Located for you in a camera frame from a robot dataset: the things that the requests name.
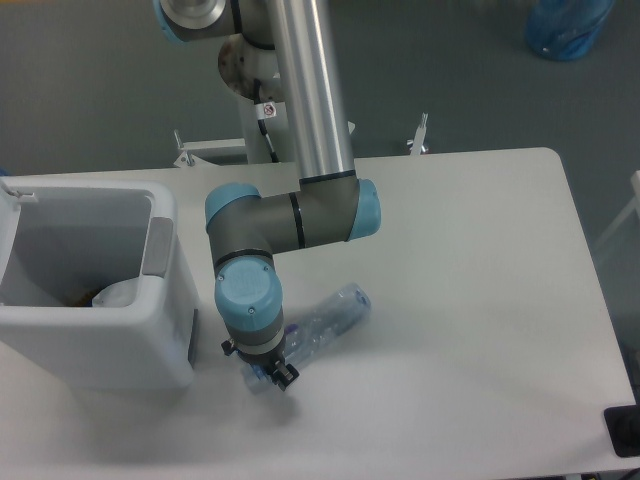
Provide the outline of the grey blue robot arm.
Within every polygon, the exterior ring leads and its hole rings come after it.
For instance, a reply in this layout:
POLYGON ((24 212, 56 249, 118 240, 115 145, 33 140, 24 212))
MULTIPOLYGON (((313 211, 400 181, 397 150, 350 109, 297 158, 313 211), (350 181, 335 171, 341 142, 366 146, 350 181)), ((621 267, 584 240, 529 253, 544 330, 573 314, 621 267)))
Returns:
POLYGON ((357 176, 329 8, 324 1, 158 1, 164 34, 189 42, 232 34, 275 54, 298 169, 296 191, 262 196, 250 184, 212 190, 204 204, 222 348, 281 389, 298 377, 285 356, 283 288, 274 256, 375 234, 381 207, 357 176))

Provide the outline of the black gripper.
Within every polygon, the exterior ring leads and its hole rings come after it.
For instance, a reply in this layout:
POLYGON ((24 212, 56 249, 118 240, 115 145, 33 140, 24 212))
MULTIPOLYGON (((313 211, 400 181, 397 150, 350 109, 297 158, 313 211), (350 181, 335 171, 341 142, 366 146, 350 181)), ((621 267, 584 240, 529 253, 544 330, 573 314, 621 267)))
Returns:
POLYGON ((225 356, 236 353, 245 363, 256 366, 255 375, 261 386, 274 384, 286 391, 299 377, 298 370, 283 361, 283 340, 276 344, 246 346, 228 339, 221 343, 221 348, 225 356))

